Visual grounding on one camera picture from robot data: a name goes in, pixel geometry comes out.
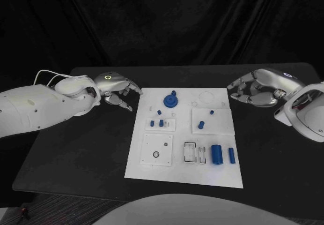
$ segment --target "white platform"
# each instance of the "white platform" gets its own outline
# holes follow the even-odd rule
[[[170,95],[173,90],[177,92],[179,104],[175,108],[167,108],[163,104],[163,99]],[[225,88],[143,88],[143,93],[133,131],[126,178],[244,188],[235,135],[231,131],[234,121],[229,109],[228,90]],[[216,132],[222,131],[219,128],[212,131],[215,133],[213,135],[193,134],[193,127],[198,126],[193,124],[193,121],[200,120],[199,117],[193,118],[193,109],[205,109],[203,111],[206,112],[211,109],[215,110],[215,115],[206,115],[205,127],[211,127],[211,123],[223,124],[228,121],[228,126],[223,127],[223,129],[226,128],[226,135],[221,135],[219,133],[215,135]],[[162,119],[176,119],[176,131],[146,130],[149,118],[154,118],[157,121]],[[141,163],[144,151],[141,151],[143,139],[146,134],[173,135],[172,166],[146,165]],[[198,163],[185,162],[185,142],[196,143],[198,151],[199,147],[205,147],[206,164],[199,163],[199,160]],[[212,163],[211,146],[213,144],[222,145],[222,165]],[[229,162],[228,148],[235,149],[236,164],[231,164]]]

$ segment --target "table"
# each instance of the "table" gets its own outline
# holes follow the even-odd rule
[[[239,76],[275,68],[306,84],[319,83],[307,63],[85,67],[71,75],[95,78],[117,71],[141,87],[223,88]],[[160,194],[195,194],[255,206],[285,217],[324,219],[324,144],[304,138],[274,119],[280,108],[257,108],[231,99],[244,189],[126,179],[139,99],[124,97],[134,112],[103,102],[91,112],[41,131],[13,189],[134,201]]]

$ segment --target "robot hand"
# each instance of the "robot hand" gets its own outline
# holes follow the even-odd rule
[[[94,79],[94,82],[100,89],[100,94],[105,96],[105,102],[111,105],[120,105],[123,108],[133,111],[131,106],[120,99],[118,95],[113,92],[118,91],[120,94],[127,96],[130,89],[133,89],[140,95],[143,95],[141,89],[137,84],[115,72],[107,72],[101,74]]]
[[[244,89],[251,84],[251,95],[244,94]],[[284,98],[288,101],[295,93],[306,87],[304,83],[290,74],[275,69],[258,69],[236,79],[228,86],[234,89],[238,86],[238,93],[231,97],[244,103],[249,103],[258,107],[272,107],[278,100]],[[261,92],[262,87],[274,88],[274,92]]]

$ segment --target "blue screw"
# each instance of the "blue screw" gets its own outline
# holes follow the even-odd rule
[[[205,122],[203,121],[200,121],[198,128],[199,129],[203,129],[205,128]]]

